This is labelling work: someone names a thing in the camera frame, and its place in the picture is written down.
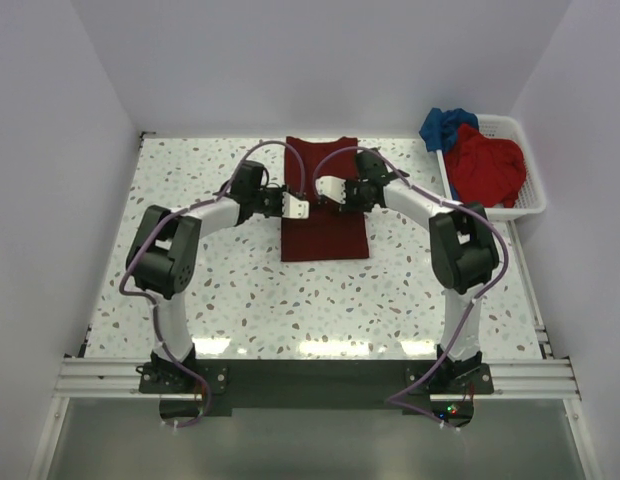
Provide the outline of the dark red t shirt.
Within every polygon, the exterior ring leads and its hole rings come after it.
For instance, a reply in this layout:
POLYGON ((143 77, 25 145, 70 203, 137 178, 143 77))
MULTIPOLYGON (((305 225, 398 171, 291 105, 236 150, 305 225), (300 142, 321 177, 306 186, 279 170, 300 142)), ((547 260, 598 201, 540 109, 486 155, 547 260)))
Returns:
POLYGON ((288 136, 284 153, 284 183, 301 192, 310 203, 306 220, 281 221, 281 260, 306 262, 359 260, 369 257, 365 217, 341 213, 332 203, 321 203, 314 195, 312 179, 326 156, 342 148, 353 148, 358 140, 342 137, 331 142, 310 142, 288 136))

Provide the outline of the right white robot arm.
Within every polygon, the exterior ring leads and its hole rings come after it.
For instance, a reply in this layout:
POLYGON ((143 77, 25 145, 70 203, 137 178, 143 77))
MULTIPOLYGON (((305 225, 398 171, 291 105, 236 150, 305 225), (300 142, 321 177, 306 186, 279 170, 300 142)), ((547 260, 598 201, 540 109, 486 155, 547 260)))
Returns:
POLYGON ((337 195, 344 212, 395 211, 424 228, 430 263, 443 287, 444 332, 434 364, 406 389, 456 393, 482 365, 479 341, 482 299, 477 295, 499 266, 493 230, 479 204, 446 205, 438 196, 417 192, 389 169, 375 150, 355 155, 358 178, 337 195))

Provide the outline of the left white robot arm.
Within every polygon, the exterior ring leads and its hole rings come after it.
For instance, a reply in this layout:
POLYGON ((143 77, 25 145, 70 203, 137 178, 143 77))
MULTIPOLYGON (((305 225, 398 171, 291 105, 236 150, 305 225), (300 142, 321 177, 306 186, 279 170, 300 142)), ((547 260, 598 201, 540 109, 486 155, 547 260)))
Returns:
POLYGON ((156 344, 150 361, 136 368, 144 394, 210 394, 205 369, 196 359, 185 307, 199 242, 258 214, 305 219, 308 204, 287 186, 262 183, 264 165, 247 161, 216 197, 171 210, 152 205, 142 216, 125 262, 119 291, 151 306, 156 344))

